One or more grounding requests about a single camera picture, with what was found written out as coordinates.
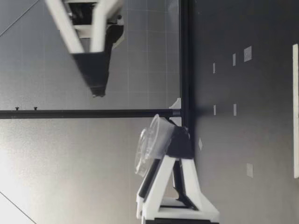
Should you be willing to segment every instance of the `white triangular support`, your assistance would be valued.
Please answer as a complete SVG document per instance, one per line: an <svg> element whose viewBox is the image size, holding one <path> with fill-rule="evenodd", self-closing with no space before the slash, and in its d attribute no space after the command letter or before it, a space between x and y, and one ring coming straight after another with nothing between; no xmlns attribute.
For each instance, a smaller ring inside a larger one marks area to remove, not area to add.
<svg viewBox="0 0 299 224"><path fill-rule="evenodd" d="M142 220L155 220L156 218L195 219L218 223L219 211L201 193L193 159L180 159L180 161L184 177L185 194L198 210L178 207L182 203L175 198L163 199L173 166L177 160L177 158L164 156L157 168L146 199L139 196L141 186L137 193L137 218Z"/></svg>
<svg viewBox="0 0 299 224"><path fill-rule="evenodd" d="M85 53L77 32L83 32L83 36L91 35L90 52L103 52L105 50L105 38L107 20L118 12L123 6L123 0L45 0L48 9L60 30L61 37L71 54ZM95 2L93 9L93 21L90 26L73 26L64 4Z"/></svg>

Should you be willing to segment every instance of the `black metal rod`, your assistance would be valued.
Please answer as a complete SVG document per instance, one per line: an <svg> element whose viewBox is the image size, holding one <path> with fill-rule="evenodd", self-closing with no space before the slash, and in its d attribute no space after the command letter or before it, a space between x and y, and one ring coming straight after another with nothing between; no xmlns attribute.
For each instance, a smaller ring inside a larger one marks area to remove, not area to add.
<svg viewBox="0 0 299 224"><path fill-rule="evenodd" d="M195 149L195 78L193 69L193 0L180 0L180 80L182 125L188 127L192 148Z"/></svg>
<svg viewBox="0 0 299 224"><path fill-rule="evenodd" d="M31 110L0 111L0 119L83 119L83 118L152 118L180 117L181 110Z"/></svg>
<svg viewBox="0 0 299 224"><path fill-rule="evenodd" d="M182 125L189 127L189 0L179 1L180 16L180 88L182 100Z"/></svg>

